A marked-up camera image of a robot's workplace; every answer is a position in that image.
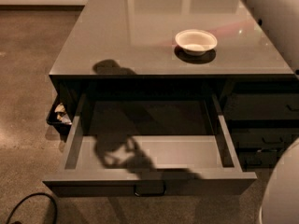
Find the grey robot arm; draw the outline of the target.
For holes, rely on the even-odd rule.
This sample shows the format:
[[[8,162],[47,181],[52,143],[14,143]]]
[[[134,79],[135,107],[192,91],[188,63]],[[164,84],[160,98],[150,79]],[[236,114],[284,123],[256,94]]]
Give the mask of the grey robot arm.
[[[291,70],[299,68],[299,0],[241,0]],[[131,224],[299,224],[299,138],[275,168],[240,196],[155,198],[130,203]]]

